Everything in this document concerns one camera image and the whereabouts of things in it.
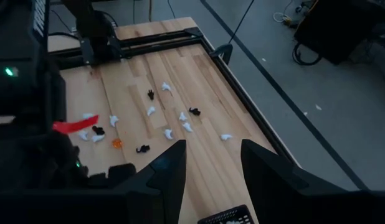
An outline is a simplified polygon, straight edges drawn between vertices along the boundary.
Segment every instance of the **black line on floor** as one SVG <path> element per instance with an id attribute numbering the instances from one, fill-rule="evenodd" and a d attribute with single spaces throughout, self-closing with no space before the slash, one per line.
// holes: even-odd
<path id="1" fill-rule="evenodd" d="M 230 35 L 233 36 L 233 31 L 230 27 L 220 18 L 220 16 L 213 10 L 213 8 L 206 2 L 206 0 L 201 0 L 201 3 L 205 8 L 212 14 L 212 16 L 217 20 L 218 23 L 223 27 L 223 29 Z M 368 187 L 364 182 L 354 173 L 353 169 L 342 159 L 342 157 L 335 151 L 331 144 L 324 138 L 324 136 L 316 129 L 316 127 L 309 121 L 309 119 L 302 113 L 299 107 L 291 100 L 291 98 L 284 92 L 280 85 L 274 80 L 274 78 L 266 71 L 263 65 L 255 58 L 255 56 L 248 50 L 248 48 L 241 42 L 237 35 L 234 36 L 234 42 L 241 48 L 241 50 L 246 54 L 249 60 L 256 66 L 256 68 L 262 73 L 262 75 L 267 79 L 267 81 L 273 86 L 275 91 L 283 98 L 287 105 L 292 109 L 292 111 L 298 116 L 300 121 L 306 126 L 306 128 L 314 135 L 317 141 L 324 147 L 324 149 L 330 154 L 334 161 L 341 167 L 341 169 L 346 173 L 346 175 L 352 180 L 352 182 L 360 190 L 368 190 Z"/>

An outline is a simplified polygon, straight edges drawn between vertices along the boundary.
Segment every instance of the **black metal frame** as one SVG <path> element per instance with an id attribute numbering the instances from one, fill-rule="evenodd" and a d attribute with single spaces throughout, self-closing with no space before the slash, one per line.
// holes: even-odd
<path id="1" fill-rule="evenodd" d="M 237 81 L 235 76 L 231 74 L 231 71 L 227 67 L 225 61 L 223 61 L 223 59 L 219 57 L 219 54 L 214 54 L 214 52 L 218 52 L 220 51 L 220 49 L 213 49 L 198 27 L 188 28 L 176 32 L 147 35 L 144 37 L 137 37 L 119 41 L 122 48 L 122 53 L 124 54 L 125 58 L 130 58 L 136 55 L 143 55 L 162 50 L 175 49 L 178 47 L 184 47 L 194 44 L 201 44 L 203 49 L 206 51 L 206 53 L 210 56 L 210 58 L 216 65 L 216 67 L 222 73 L 228 84 L 234 90 L 240 101 L 244 104 L 249 114 L 252 116 L 259 128 L 263 131 L 264 135 L 268 139 L 269 143 L 273 146 L 277 154 L 286 158 L 292 164 L 296 165 L 292 156 L 286 150 L 282 142 L 279 140 L 278 136 L 274 133 L 270 125 L 267 123 L 266 119 L 256 108 L 256 106 L 246 94 L 244 89 L 239 85 L 239 82 Z M 228 61 L 230 57 L 229 54 L 231 54 L 231 52 L 223 53 L 225 55 L 228 55 Z M 49 54 L 56 58 L 61 70 L 88 65 L 83 60 L 82 51 L 80 48 L 59 50 L 56 52 L 51 52 Z"/>

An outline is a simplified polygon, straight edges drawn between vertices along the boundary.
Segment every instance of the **light wood surface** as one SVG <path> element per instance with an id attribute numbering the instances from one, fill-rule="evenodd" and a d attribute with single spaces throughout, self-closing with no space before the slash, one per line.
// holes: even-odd
<path id="1" fill-rule="evenodd" d="M 195 26 L 191 18 L 182 18 L 120 27 L 117 34 L 119 39 L 127 39 Z M 57 37 L 50 39 L 50 49 L 77 45 L 62 40 L 72 43 Z M 80 159 L 90 174 L 106 172 L 108 167 L 125 162 L 141 170 L 178 139 L 186 139 L 186 186 L 179 222 L 197 223 L 246 204 L 258 223 L 242 173 L 240 144 L 242 139 L 251 139 L 274 150 L 200 45 L 139 55 L 94 69 L 64 70 L 62 76 L 67 82 L 68 121 L 80 120 L 84 113 L 99 114 L 98 125 L 106 132 L 106 138 L 98 143 L 70 135 L 80 147 Z M 171 91 L 161 89 L 163 82 L 171 86 Z M 154 101 L 148 98 L 148 90 L 155 92 Z M 156 112 L 148 117 L 150 106 Z M 201 115 L 189 113 L 190 107 L 199 108 Z M 182 127 L 180 112 L 188 117 L 193 133 Z M 120 119 L 116 128 L 110 127 L 111 114 Z M 172 141 L 163 134 L 169 128 L 173 130 Z M 221 141 L 221 134 L 233 138 Z M 115 138 L 122 140 L 121 150 L 112 148 Z M 136 148 L 144 144 L 151 150 L 137 154 Z"/>

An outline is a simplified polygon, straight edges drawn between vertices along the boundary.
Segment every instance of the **white object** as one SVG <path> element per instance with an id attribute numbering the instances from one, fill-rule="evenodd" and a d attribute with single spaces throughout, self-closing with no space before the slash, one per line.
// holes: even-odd
<path id="1" fill-rule="evenodd" d="M 155 107 L 152 106 L 152 107 L 148 108 L 147 115 L 150 116 L 154 112 L 155 112 Z"/>
<path id="2" fill-rule="evenodd" d="M 88 141 L 88 138 L 87 138 L 87 131 L 85 130 L 81 130 L 78 132 L 78 135 L 81 139 L 83 139 L 84 141 Z"/>
<path id="3" fill-rule="evenodd" d="M 179 120 L 180 120 L 180 121 L 187 121 L 187 117 L 184 115 L 183 112 L 180 113 Z"/>
<path id="4" fill-rule="evenodd" d="M 173 139 L 173 137 L 172 137 L 172 130 L 171 129 L 166 129 L 164 133 L 165 133 L 165 136 L 166 136 L 167 139 L 169 139 L 169 140 Z"/>
<path id="5" fill-rule="evenodd" d="M 110 115 L 110 122 L 111 122 L 111 126 L 115 127 L 115 123 L 119 121 L 118 117 L 115 116 L 115 115 Z"/>
<path id="6" fill-rule="evenodd" d="M 92 137 L 92 141 L 93 142 L 98 142 L 98 141 L 101 141 L 102 139 L 104 139 L 104 137 L 105 137 L 105 134 L 100 135 L 100 136 L 93 136 Z"/>
<path id="7" fill-rule="evenodd" d="M 91 118 L 92 116 L 94 116 L 94 114 L 86 113 L 86 114 L 83 114 L 83 119 L 89 119 L 89 118 Z"/>
<path id="8" fill-rule="evenodd" d="M 171 90 L 170 90 L 170 86 L 169 86 L 168 84 L 166 84 L 166 82 L 163 82 L 163 84 L 162 84 L 162 90 L 169 90 L 169 91 L 171 91 Z"/>
<path id="9" fill-rule="evenodd" d="M 232 138 L 232 135 L 231 135 L 231 134 L 222 134 L 222 135 L 220 136 L 220 138 L 221 138 L 223 141 L 226 141 L 226 140 Z"/>
<path id="10" fill-rule="evenodd" d="M 188 122 L 185 122 L 185 123 L 183 124 L 183 127 L 184 127 L 185 130 L 188 131 L 188 132 L 192 132 L 192 131 L 193 131 L 193 130 L 191 129 L 190 124 L 189 124 Z"/>

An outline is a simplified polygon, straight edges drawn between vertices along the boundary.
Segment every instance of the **orange object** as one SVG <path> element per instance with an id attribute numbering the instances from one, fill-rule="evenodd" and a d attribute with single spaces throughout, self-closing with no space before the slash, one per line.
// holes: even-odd
<path id="1" fill-rule="evenodd" d="M 115 149 L 120 149 L 122 147 L 122 141 L 120 139 L 114 139 L 112 141 L 112 146 L 115 148 Z"/>

